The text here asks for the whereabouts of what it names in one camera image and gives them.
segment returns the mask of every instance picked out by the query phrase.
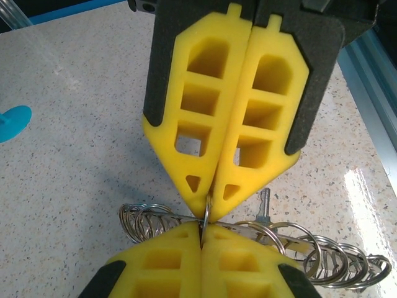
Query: metal key ring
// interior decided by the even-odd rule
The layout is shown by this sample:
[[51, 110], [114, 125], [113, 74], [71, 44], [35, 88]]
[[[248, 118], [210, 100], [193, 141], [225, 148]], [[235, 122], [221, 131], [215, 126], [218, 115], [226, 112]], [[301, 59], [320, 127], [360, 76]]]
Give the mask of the metal key ring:
[[200, 247], [203, 248], [204, 245], [204, 233], [208, 227], [208, 221], [210, 219], [210, 208], [211, 208], [211, 196], [207, 194], [207, 199], [205, 201], [205, 211], [204, 211], [204, 218], [201, 223], [201, 237], [200, 237]]

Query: white speckled surface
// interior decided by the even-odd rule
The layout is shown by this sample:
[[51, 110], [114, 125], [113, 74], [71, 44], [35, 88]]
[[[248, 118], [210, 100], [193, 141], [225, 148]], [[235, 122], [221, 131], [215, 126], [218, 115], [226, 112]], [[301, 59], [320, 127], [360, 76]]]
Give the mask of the white speckled surface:
[[[153, 16], [127, 3], [0, 35], [0, 111], [33, 109], [0, 144], [2, 297], [76, 297], [130, 246], [124, 202], [189, 214], [143, 137]], [[271, 183], [273, 220], [383, 254], [396, 267], [397, 200], [337, 66], [298, 164]], [[226, 220], [253, 219], [253, 196]], [[397, 272], [355, 294], [394, 297]]]

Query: black rubber edge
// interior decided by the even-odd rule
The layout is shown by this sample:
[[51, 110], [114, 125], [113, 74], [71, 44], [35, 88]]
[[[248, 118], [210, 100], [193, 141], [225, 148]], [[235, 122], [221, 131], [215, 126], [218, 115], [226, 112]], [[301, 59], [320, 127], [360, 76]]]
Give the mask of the black rubber edge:
[[241, 18], [254, 20], [257, 0], [158, 1], [143, 106], [143, 114], [152, 126], [163, 121], [175, 38], [211, 12], [226, 14], [230, 3], [242, 5]]
[[279, 271], [295, 298], [321, 298], [309, 279], [299, 269], [280, 264]]
[[114, 261], [101, 267], [79, 298], [108, 298], [126, 265], [124, 261]]
[[267, 27], [271, 14], [282, 16], [281, 32], [292, 34], [310, 69], [285, 146], [288, 155], [296, 153], [306, 144], [344, 42], [344, 28], [339, 20], [300, 8], [301, 0], [263, 0], [259, 3], [255, 18], [256, 26]]

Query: square cutout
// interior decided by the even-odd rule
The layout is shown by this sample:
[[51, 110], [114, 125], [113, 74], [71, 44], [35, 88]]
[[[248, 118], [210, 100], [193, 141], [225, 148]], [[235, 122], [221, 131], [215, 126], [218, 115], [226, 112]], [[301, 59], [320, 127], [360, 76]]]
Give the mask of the square cutout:
[[181, 250], [159, 248], [148, 252], [143, 262], [143, 269], [180, 269], [181, 261]]
[[246, 282], [246, 281], [227, 281], [226, 289], [228, 298], [276, 298], [280, 297], [275, 293], [271, 284]]
[[140, 279], [136, 282], [136, 298], [179, 298], [181, 282], [178, 280]]
[[264, 55], [258, 63], [253, 89], [287, 95], [292, 81], [292, 70], [282, 57]]
[[268, 140], [241, 135], [234, 154], [234, 164], [251, 169], [263, 167], [269, 155], [270, 144]]
[[219, 91], [194, 84], [185, 84], [181, 109], [214, 116]]
[[203, 156], [207, 150], [210, 128], [189, 122], [179, 122], [175, 149], [183, 154]]
[[190, 51], [187, 71], [223, 78], [229, 55], [229, 44], [217, 38], [205, 38]]
[[221, 271], [259, 272], [255, 256], [249, 251], [224, 251], [220, 256]]
[[282, 106], [251, 99], [248, 101], [243, 125], [276, 130], [279, 126]]

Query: yellow gripper pad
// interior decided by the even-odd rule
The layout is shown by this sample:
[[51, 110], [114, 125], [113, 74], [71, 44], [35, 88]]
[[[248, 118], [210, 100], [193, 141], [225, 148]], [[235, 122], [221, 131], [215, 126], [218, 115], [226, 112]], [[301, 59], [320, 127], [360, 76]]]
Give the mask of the yellow gripper pad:
[[294, 260], [272, 246], [184, 223], [108, 260], [80, 298], [320, 298]]
[[[284, 148], [309, 69], [293, 36], [280, 32], [281, 16], [256, 27], [241, 15], [241, 5], [231, 3], [227, 14], [211, 12], [176, 36], [162, 120], [143, 118], [146, 137], [196, 217], [212, 194], [211, 222], [300, 154]], [[184, 138], [200, 143], [197, 152], [179, 149]]]

